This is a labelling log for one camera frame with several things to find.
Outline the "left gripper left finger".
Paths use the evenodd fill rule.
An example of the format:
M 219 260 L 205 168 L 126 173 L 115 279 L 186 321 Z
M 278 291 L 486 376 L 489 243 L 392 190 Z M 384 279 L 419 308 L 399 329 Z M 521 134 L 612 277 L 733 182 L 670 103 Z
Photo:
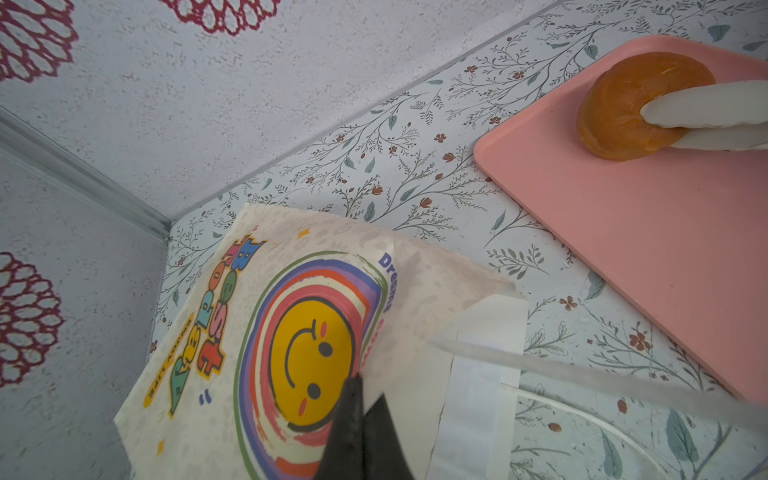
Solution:
M 357 375 L 344 383 L 315 480 L 363 478 L 363 423 L 363 382 Z

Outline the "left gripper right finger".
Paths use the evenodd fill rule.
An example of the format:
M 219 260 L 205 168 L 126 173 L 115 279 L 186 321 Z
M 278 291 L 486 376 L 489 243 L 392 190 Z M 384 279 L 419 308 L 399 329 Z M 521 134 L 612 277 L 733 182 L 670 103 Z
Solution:
M 413 480 L 384 395 L 368 410 L 363 421 L 363 478 Z

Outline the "white paper bag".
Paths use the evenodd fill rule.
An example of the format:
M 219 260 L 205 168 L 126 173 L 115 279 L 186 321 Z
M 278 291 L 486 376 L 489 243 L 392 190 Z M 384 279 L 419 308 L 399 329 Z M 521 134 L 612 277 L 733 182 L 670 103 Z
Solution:
M 415 479 L 763 479 L 767 439 L 618 392 L 466 359 L 431 337 L 723 389 L 547 235 L 426 244 L 426 222 L 250 205 L 209 254 L 115 422 L 135 479 L 309 479 L 344 381 L 383 394 Z

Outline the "round brown bun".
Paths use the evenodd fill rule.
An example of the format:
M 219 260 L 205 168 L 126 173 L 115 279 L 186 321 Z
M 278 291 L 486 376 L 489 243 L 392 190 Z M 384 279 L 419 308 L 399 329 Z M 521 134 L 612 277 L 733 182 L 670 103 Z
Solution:
M 648 52 L 626 58 L 604 72 L 585 96 L 577 115 L 584 146 L 607 160 L 638 159 L 674 144 L 689 130 L 647 123 L 641 109 L 672 92 L 713 85 L 702 63 L 676 53 Z

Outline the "metal tongs white tips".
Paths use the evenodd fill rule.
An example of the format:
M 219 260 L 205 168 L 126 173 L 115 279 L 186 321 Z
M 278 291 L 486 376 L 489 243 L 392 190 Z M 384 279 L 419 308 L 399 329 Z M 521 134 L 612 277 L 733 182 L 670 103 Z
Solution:
M 688 132 L 672 146 L 703 151 L 767 148 L 767 82 L 748 80 L 684 89 L 642 107 L 644 121 Z

